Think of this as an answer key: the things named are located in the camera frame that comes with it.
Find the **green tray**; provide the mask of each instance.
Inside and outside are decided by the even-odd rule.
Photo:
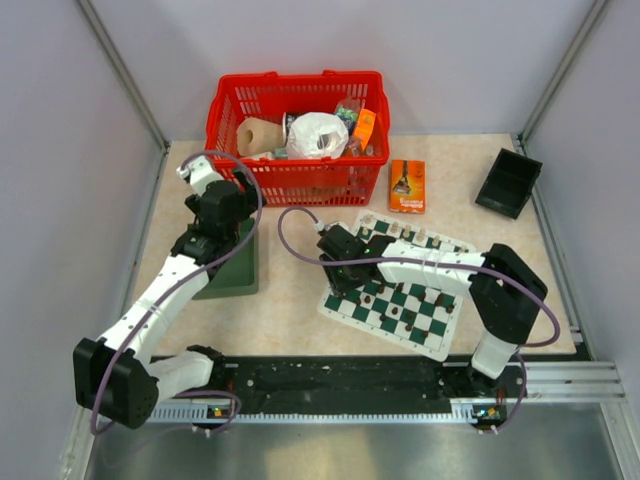
[[[240,225],[240,240],[247,236],[255,220],[250,218]],[[258,292],[258,232],[242,250],[236,253],[220,269],[194,300],[238,297]]]

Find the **brown paper roll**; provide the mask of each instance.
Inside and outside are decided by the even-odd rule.
[[[238,153],[249,157],[284,147],[282,125],[249,117],[238,126]]]

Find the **chessboard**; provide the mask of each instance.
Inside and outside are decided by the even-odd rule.
[[[351,232],[365,241],[380,234],[443,252],[475,251],[467,242],[368,210],[360,211]],[[462,302],[459,295],[419,284],[369,282],[339,297],[327,284],[318,311],[443,362],[451,349]]]

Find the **red basket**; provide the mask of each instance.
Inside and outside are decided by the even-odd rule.
[[[369,141],[374,156],[244,162],[255,174],[269,206],[366,205],[380,167],[389,159],[391,117],[378,72],[226,75],[220,79],[209,111],[206,148],[237,156],[236,129],[246,117],[281,123],[285,112],[333,113],[347,96],[376,113]],[[215,155],[211,158],[221,175],[233,179],[233,162]]]

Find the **white wall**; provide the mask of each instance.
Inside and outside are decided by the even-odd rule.
[[[0,15],[0,477],[55,478],[71,354],[119,313],[159,154],[68,0]]]
[[[93,0],[171,139],[228,73],[375,69],[393,131],[519,132],[592,0]]]
[[[640,420],[640,2],[612,2],[529,145],[590,340]]]

